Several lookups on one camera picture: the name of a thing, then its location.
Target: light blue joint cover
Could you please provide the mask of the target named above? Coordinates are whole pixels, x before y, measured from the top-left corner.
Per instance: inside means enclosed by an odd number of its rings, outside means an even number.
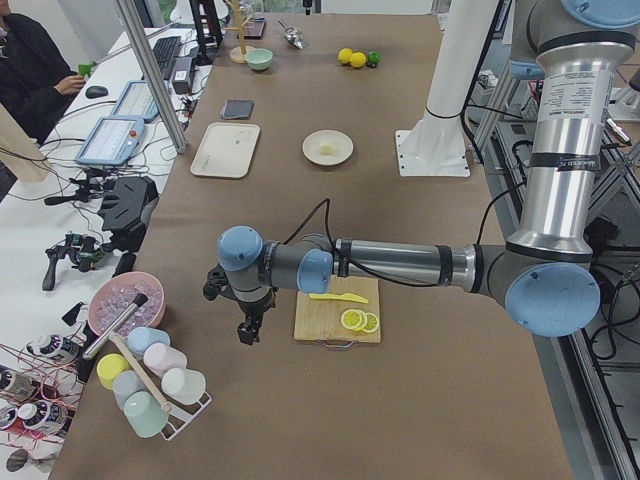
[[[572,263],[530,268],[507,290],[505,308],[536,335],[562,337],[589,323],[600,306],[600,288],[591,274]]]
[[[561,2],[573,18],[591,27],[617,30],[640,23],[638,0],[561,0]]]
[[[304,293],[325,293],[333,271],[333,255],[317,248],[309,250],[298,266],[298,290]]]
[[[535,63],[510,60],[511,76],[516,80],[544,80],[544,70]]]
[[[262,251],[262,238],[251,227],[232,227],[218,239],[218,258],[222,268],[237,272],[251,265]]]

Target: yellow knife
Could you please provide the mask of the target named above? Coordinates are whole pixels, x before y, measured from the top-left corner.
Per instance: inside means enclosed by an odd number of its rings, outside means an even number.
[[[369,300],[355,293],[310,293],[313,300],[342,300],[344,302],[369,303]]]

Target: hand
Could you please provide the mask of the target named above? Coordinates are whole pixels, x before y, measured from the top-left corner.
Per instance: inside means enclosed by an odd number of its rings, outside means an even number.
[[[60,80],[60,83],[53,88],[55,88],[60,95],[76,95],[82,90],[84,84],[84,77],[80,75],[69,75]]]

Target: white tray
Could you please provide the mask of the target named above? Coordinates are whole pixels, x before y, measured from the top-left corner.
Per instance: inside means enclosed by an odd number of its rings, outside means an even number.
[[[212,123],[191,163],[191,173],[204,177],[244,177],[249,171],[259,135],[258,125]]]

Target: white desk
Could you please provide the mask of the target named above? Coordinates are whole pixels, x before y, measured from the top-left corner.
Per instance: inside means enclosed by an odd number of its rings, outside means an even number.
[[[163,36],[181,35],[185,47],[181,54],[195,46],[192,38],[194,32],[189,29],[170,29],[151,39],[153,44],[157,38]],[[114,44],[112,51],[128,44],[126,34],[122,34]],[[206,82],[211,67],[201,67],[196,72],[193,90],[196,93],[201,90]],[[86,88],[92,85],[107,87],[109,95],[98,99],[88,99],[81,92],[68,112],[103,101],[115,101],[129,80],[139,80],[142,72],[138,67],[135,55],[131,49],[113,57],[99,65],[96,72],[88,80]],[[172,94],[172,101],[176,109],[181,107],[181,96]],[[68,117],[64,117],[49,136],[49,140],[56,138],[80,138],[85,139],[95,122],[105,115],[109,115],[114,104],[101,104],[94,108],[87,108]],[[133,167],[148,167],[145,173],[152,177],[162,192],[166,175],[168,175],[175,157],[175,150],[167,131],[159,117],[155,123],[146,126],[137,151],[141,151],[145,145],[149,145],[145,156],[135,156],[129,162]],[[76,177],[80,169],[73,159],[81,147],[80,142],[62,141],[50,143],[42,148],[43,153],[52,158],[53,169],[62,178]],[[11,195],[27,199],[36,199],[49,195],[59,195],[60,187],[58,179],[49,174],[42,183],[16,182],[10,191]],[[65,195],[72,195],[76,186],[71,185],[64,191]],[[90,231],[95,230],[108,241],[109,232],[102,232],[102,219],[94,213],[100,207],[101,200],[93,200],[86,204],[78,204],[88,211],[83,212],[86,219],[69,203],[57,206],[45,206],[43,200],[24,201],[13,196],[7,196],[0,203],[0,303],[3,305],[3,315],[0,320],[0,343],[15,349],[23,348],[28,342],[34,340],[40,334],[59,333],[68,335],[77,330],[77,327],[67,327],[61,320],[65,314],[77,302],[83,301],[89,304],[95,291],[107,282],[113,275],[119,258],[116,255],[105,257],[98,269],[88,273],[81,273],[71,269],[71,262],[64,259],[58,262],[56,286],[51,292],[42,291],[42,279],[48,267],[48,259],[44,251],[46,248],[64,239],[68,231],[74,233],[100,236]],[[82,311],[78,320],[86,320],[86,310]],[[17,367],[13,355],[0,350],[0,364]],[[0,442],[5,442],[7,436],[0,433]],[[36,456],[44,456],[59,449],[58,445],[41,443],[33,452]],[[15,480],[31,480],[46,478],[47,475],[33,467],[24,468],[18,472],[5,473],[4,464],[14,448],[0,447],[0,477],[11,475]]]

